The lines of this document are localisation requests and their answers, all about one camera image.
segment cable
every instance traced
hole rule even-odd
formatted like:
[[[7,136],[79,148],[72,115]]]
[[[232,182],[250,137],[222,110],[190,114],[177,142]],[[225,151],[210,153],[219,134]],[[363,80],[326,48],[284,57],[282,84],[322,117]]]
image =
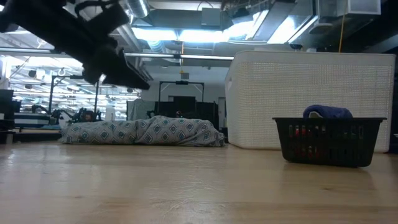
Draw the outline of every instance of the cable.
[[[344,21],[346,19],[346,14],[348,10],[348,0],[346,0],[346,9],[343,15],[343,20],[341,22],[341,32],[340,32],[340,44],[338,46],[338,52],[341,53],[341,48],[343,47],[343,34],[344,34]]]
[[[210,2],[208,2],[208,1],[201,1],[201,2],[199,3],[198,7],[197,7],[197,11],[199,11],[199,6],[200,6],[202,3],[204,3],[204,2],[207,3],[207,4],[209,4],[209,5],[211,6],[211,8],[214,9],[213,5],[212,5]]]
[[[182,54],[182,55],[184,54],[184,41],[182,41],[181,54]],[[184,59],[181,58],[181,71],[180,71],[180,74],[182,74],[182,73],[184,72],[184,71],[182,70],[182,65],[183,65],[183,63],[184,63]]]

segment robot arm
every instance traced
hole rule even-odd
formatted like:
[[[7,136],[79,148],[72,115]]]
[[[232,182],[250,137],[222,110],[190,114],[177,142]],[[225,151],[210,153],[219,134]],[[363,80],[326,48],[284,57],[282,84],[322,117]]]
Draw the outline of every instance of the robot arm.
[[[42,111],[44,111],[46,114],[51,114],[47,109],[45,109],[43,106],[41,105],[32,105],[32,113],[36,113],[37,109],[41,109]]]
[[[149,89],[140,71],[127,62],[124,51],[116,50],[118,43],[109,34],[129,22],[118,0],[85,1],[75,6],[78,17],[64,10],[67,2],[75,0],[0,0],[0,32],[21,26],[46,42],[55,52],[65,52],[83,64],[86,81],[95,84],[102,74],[103,83],[131,88]],[[85,21],[79,11],[101,6],[103,12]]]

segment blue cloth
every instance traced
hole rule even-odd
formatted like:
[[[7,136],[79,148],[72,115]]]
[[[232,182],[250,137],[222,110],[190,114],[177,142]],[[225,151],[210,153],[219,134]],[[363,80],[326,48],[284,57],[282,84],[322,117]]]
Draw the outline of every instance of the blue cloth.
[[[312,105],[305,109],[304,118],[309,118],[311,112],[317,112],[323,118],[353,118],[351,112],[346,108],[332,106]]]
[[[59,124],[55,125],[45,125],[42,126],[41,129],[47,129],[47,130],[61,130],[61,126]]]

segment rolled towel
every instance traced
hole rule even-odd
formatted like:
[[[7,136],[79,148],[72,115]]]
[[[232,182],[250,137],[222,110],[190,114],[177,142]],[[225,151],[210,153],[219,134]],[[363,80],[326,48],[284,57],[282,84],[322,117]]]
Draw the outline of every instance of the rolled towel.
[[[312,105],[305,109],[304,118],[353,118],[351,112],[346,108],[332,106]]]

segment black metal frame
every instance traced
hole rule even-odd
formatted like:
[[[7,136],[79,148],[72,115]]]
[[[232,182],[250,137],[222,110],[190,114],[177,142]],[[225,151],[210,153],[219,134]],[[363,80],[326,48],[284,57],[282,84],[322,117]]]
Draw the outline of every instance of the black metal frame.
[[[170,82],[170,81],[160,81],[159,82],[159,99],[157,100],[157,112],[159,113],[160,111],[160,96],[162,94],[162,84],[163,83],[174,83],[176,85],[188,85],[188,84],[199,84],[201,85],[201,101],[205,101],[205,83],[200,83],[200,82],[184,82],[184,81],[176,81],[176,82]]]
[[[50,100],[49,100],[49,112],[50,113],[51,113],[51,109],[52,109],[52,98],[53,98],[53,93],[54,93],[54,87],[57,86],[54,84],[54,81],[56,78],[83,79],[83,77],[80,78],[79,75],[53,75],[53,76],[51,76],[51,89],[50,89]],[[96,89],[95,89],[94,113],[96,113],[96,110],[97,110],[98,88],[99,87],[100,87],[100,83],[97,82]]]

